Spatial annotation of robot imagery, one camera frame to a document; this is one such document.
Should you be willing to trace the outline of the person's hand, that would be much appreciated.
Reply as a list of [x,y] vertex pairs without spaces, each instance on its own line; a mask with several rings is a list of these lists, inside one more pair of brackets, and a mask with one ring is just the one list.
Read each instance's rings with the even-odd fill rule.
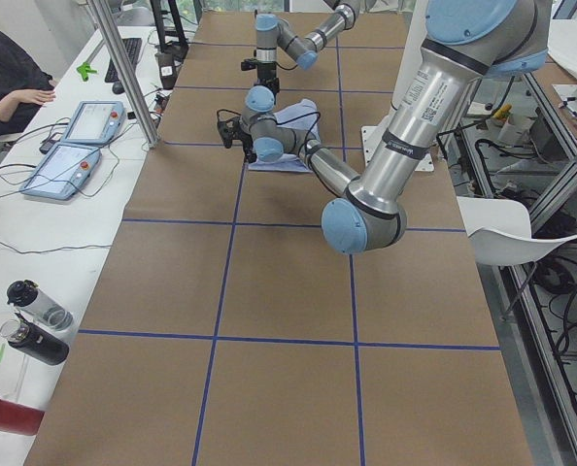
[[22,89],[17,92],[17,99],[21,103],[45,105],[55,99],[53,90]]

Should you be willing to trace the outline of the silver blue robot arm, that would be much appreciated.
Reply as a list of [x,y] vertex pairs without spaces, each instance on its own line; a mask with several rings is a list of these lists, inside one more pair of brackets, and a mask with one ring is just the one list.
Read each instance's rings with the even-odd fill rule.
[[235,126],[259,160],[294,154],[336,194],[322,211],[322,232],[335,250],[386,248],[407,224],[397,199],[467,85],[539,69],[547,56],[550,18],[548,1],[428,2],[422,63],[363,173],[336,158],[313,131],[280,126],[275,94],[264,85],[249,90]]
[[355,26],[361,1],[326,1],[325,4],[332,13],[304,37],[298,36],[286,20],[274,14],[255,15],[255,57],[241,63],[243,71],[256,69],[255,85],[267,87],[276,96],[280,92],[278,50],[283,50],[297,67],[308,70],[331,40]]

